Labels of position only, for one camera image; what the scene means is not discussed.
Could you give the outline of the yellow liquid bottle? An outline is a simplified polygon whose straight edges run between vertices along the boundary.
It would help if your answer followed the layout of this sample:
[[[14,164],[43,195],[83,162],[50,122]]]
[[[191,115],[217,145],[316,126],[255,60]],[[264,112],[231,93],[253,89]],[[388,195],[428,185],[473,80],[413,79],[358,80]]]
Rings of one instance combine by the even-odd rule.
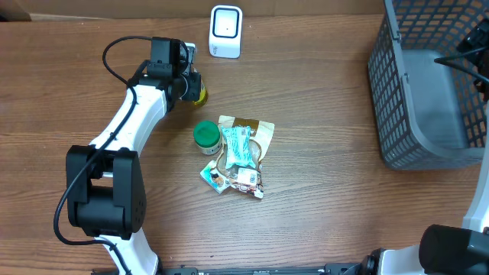
[[[191,83],[191,90],[193,90],[194,92],[197,89],[197,84],[196,84],[197,76],[200,77],[199,99],[193,102],[193,104],[197,108],[199,108],[199,107],[204,106],[207,103],[208,98],[209,98],[209,94],[208,94],[207,89],[206,89],[206,86],[205,86],[205,84],[203,82],[202,76],[200,75],[200,72],[195,67],[192,68],[191,72],[193,74],[192,83]]]

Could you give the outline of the green lid jar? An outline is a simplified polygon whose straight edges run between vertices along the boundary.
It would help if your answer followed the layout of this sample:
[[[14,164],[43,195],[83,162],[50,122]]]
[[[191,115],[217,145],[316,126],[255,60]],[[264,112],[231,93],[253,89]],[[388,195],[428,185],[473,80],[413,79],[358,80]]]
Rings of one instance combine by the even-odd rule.
[[[216,154],[222,147],[221,131],[213,121],[201,121],[198,123],[193,130],[193,137],[202,154]]]

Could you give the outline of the teal snack bar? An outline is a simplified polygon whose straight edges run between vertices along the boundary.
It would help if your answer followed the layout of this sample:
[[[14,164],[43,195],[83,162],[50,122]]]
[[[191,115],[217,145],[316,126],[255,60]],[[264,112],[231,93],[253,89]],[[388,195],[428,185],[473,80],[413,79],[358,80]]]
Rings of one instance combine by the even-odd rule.
[[[249,126],[222,127],[222,135],[227,146],[226,169],[231,169],[234,165],[256,167],[250,152],[251,128]]]

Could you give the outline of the brown snack packet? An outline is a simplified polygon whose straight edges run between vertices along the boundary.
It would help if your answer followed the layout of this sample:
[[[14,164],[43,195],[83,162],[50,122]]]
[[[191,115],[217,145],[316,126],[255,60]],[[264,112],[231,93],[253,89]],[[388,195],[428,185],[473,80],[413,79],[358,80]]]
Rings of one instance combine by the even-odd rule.
[[[261,171],[261,162],[264,159],[268,148],[270,146],[272,137],[274,135],[275,125],[270,122],[259,121],[254,119],[246,119],[246,118],[236,118],[227,115],[221,115],[219,117],[219,129],[222,132],[222,127],[224,128],[232,128],[236,126],[249,126],[251,128],[251,136],[250,136],[250,152],[254,163],[256,164],[255,168],[251,168],[254,170]],[[226,169],[226,143],[225,139],[222,135],[222,144],[223,149],[221,154],[217,159],[217,167],[220,173],[224,176],[229,177],[232,170],[236,169],[239,166],[234,165],[231,169]]]

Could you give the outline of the teal tissue pack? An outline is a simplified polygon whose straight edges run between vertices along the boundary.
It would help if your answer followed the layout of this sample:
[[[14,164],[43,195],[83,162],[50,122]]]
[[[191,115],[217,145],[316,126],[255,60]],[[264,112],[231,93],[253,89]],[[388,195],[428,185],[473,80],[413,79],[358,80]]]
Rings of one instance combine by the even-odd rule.
[[[211,160],[200,172],[202,179],[208,183],[218,194],[230,187],[227,177],[222,175],[215,160]]]

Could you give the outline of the white barcode snack packet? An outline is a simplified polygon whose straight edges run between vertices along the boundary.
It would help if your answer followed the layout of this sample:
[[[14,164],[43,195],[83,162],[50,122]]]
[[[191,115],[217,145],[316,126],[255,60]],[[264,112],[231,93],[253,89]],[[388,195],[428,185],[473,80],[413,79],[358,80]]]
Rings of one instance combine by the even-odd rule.
[[[258,199],[264,197],[264,186],[259,170],[237,167],[232,170],[229,176],[229,182],[233,189],[242,193],[252,195]]]

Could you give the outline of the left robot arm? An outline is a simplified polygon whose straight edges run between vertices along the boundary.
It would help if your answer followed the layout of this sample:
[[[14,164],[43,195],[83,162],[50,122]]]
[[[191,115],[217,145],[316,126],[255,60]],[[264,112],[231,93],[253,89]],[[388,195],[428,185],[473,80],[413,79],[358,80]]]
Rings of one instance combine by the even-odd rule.
[[[157,123],[177,101],[196,102],[202,77],[193,69],[196,45],[152,37],[151,56],[123,79],[125,100],[105,130],[66,154],[66,190],[53,230],[64,244],[101,244],[116,274],[162,274],[146,239],[147,200],[139,157]]]

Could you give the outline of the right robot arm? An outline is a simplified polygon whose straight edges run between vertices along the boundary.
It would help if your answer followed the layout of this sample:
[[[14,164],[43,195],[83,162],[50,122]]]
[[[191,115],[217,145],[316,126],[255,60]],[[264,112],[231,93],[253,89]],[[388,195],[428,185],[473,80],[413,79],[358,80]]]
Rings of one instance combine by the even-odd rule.
[[[387,4],[368,61],[381,156],[393,170],[481,167],[461,227],[373,251],[353,274],[488,272],[488,17]]]

